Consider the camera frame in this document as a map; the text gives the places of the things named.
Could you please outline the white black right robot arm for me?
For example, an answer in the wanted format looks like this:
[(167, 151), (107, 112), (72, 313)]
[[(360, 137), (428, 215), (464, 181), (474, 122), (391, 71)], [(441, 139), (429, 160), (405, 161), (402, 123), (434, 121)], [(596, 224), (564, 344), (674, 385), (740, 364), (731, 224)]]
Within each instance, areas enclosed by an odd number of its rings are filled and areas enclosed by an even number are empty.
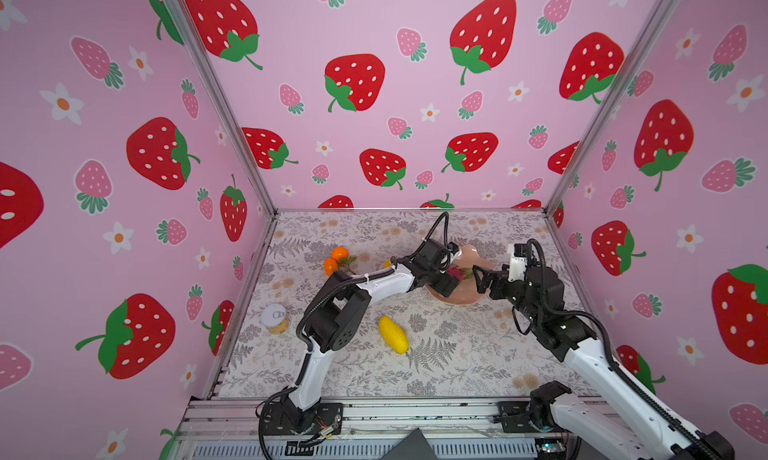
[(523, 413), (504, 421), (539, 432), (565, 430), (609, 459), (732, 459), (734, 447), (718, 432), (705, 433), (679, 416), (616, 359), (606, 328), (593, 315), (564, 306), (564, 284), (547, 266), (541, 244), (530, 239), (508, 247), (498, 270), (472, 268), (479, 292), (506, 300), (528, 319), (533, 335), (621, 418), (595, 411), (572, 390), (552, 381), (533, 390)]

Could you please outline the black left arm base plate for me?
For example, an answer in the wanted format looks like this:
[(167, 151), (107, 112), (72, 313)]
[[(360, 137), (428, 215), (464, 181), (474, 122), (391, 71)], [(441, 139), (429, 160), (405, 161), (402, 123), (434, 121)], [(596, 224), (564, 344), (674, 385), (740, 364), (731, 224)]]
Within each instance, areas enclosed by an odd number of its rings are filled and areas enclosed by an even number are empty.
[(327, 437), (341, 433), (344, 404), (320, 402), (300, 410), (292, 402), (272, 402), (262, 408), (257, 431), (265, 436)]

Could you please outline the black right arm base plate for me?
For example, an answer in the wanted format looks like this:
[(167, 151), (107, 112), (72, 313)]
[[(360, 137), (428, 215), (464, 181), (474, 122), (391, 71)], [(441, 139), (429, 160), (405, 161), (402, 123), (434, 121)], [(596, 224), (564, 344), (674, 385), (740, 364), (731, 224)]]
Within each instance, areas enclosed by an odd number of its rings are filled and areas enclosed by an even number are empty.
[(498, 413), (492, 422), (499, 424), (504, 433), (519, 434), (560, 434), (565, 430), (557, 425), (544, 425), (535, 422), (528, 401), (501, 401), (497, 404)]

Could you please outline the magenta fake dragon fruit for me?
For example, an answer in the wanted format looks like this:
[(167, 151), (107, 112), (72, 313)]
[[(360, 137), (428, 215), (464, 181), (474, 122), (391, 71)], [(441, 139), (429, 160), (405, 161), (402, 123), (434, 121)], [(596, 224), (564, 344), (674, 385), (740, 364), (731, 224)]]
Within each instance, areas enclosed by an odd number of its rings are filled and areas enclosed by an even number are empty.
[(449, 267), (446, 272), (459, 281), (474, 279), (474, 271), (472, 267), (459, 267), (453, 265)]

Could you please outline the orange tangerine pair with leaves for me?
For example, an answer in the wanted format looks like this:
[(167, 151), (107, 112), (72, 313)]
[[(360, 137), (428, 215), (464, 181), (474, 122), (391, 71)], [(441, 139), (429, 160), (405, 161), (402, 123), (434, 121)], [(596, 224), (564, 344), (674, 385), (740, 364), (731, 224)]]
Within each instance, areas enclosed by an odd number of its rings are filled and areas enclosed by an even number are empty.
[(350, 275), (355, 275), (353, 265), (356, 262), (357, 257), (351, 255), (346, 247), (338, 246), (332, 254), (324, 261), (324, 272), (327, 276), (331, 276), (337, 271), (343, 271)]

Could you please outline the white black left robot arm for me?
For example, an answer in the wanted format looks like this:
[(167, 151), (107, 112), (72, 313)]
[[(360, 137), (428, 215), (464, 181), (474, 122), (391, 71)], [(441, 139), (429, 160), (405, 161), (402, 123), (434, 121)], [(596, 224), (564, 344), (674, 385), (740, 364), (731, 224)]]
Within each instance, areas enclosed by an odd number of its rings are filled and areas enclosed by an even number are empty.
[(333, 273), (310, 302), (296, 326), (307, 350), (294, 383), (279, 392), (283, 417), (296, 432), (309, 428), (316, 416), (321, 390), (335, 353), (355, 336), (370, 304), (429, 286), (449, 297), (459, 279), (448, 269), (459, 246), (448, 240), (449, 213), (442, 212), (409, 255), (370, 273)]

